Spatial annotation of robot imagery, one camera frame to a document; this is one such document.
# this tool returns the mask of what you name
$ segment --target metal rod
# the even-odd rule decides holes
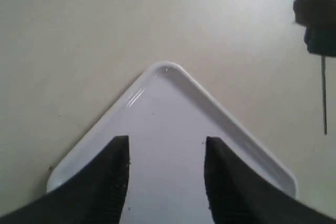
[[[327,121],[327,85],[325,80],[326,75],[326,57],[321,57],[321,70],[322,70],[322,99],[323,99],[323,128],[324,134],[327,135],[328,133],[328,121]]]

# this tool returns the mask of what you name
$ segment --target tabletop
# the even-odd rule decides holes
[[[0,215],[51,170],[152,63],[183,66],[336,217],[336,61],[307,53],[293,0],[0,0]]]

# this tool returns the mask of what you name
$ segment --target tray rim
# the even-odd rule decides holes
[[[145,71],[143,71],[140,76],[124,91],[124,93],[119,96],[116,102],[105,112],[105,114],[93,125],[93,127],[75,144],[75,146],[66,154],[66,156],[59,162],[59,164],[52,171],[51,175],[48,178],[47,182],[47,193],[56,189],[57,186],[54,185],[54,180],[57,180],[58,170],[60,167],[66,164],[67,159],[71,158],[71,154],[73,151],[76,151],[76,148],[83,145],[84,142],[88,142],[92,139],[92,137],[99,132],[103,126],[104,122],[108,120],[111,114],[117,112],[121,107],[124,106],[130,100],[130,97],[133,94],[133,90],[139,89],[139,87],[143,86],[142,83],[155,72],[163,68],[172,68],[180,74],[183,75],[193,86],[197,88],[197,90],[205,96],[205,98],[209,99],[209,101],[225,116],[231,120],[250,140],[255,144],[256,148],[259,148],[262,152],[265,153],[273,162],[280,168],[282,171],[288,175],[288,177],[292,180],[295,194],[294,198],[299,197],[299,187],[298,181],[295,175],[270,151],[268,150],[257,138],[255,138],[237,119],[235,119],[232,114],[227,111],[198,81],[196,81],[183,67],[179,64],[171,62],[171,61],[160,61],[149,66]]]

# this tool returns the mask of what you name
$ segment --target white tray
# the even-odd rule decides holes
[[[182,67],[144,72],[51,174],[66,182],[117,135],[130,137],[130,180],[120,223],[212,223],[204,185],[205,139],[222,138],[259,175],[292,197],[294,176]]]

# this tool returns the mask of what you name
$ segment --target thin wire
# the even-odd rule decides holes
[[[328,121],[327,121],[327,85],[325,80],[326,75],[326,57],[321,57],[321,70],[322,70],[322,102],[323,102],[323,128],[324,134],[327,135],[328,133]]]

